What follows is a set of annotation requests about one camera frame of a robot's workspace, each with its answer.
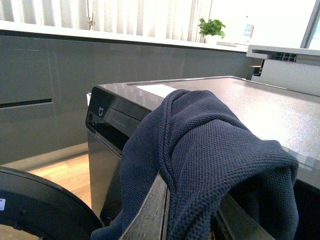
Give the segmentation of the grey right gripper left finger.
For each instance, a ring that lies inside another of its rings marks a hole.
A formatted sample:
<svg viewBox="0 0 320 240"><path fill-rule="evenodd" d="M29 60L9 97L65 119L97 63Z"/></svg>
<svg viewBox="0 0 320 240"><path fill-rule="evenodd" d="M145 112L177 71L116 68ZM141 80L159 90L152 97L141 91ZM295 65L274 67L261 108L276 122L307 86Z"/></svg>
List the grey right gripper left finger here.
<svg viewBox="0 0 320 240"><path fill-rule="evenodd" d="M170 206L170 190L158 173L141 208L120 237L121 240L165 240Z"/></svg>

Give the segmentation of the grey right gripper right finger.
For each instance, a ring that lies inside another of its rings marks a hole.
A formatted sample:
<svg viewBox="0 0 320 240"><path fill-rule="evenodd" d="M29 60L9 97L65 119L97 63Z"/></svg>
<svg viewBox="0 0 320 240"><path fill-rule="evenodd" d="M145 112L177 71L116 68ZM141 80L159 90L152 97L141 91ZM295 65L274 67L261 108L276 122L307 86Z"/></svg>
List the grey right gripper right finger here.
<svg viewBox="0 0 320 240"><path fill-rule="evenodd" d="M226 194L212 219L215 240L272 240L273 237L255 222Z"/></svg>

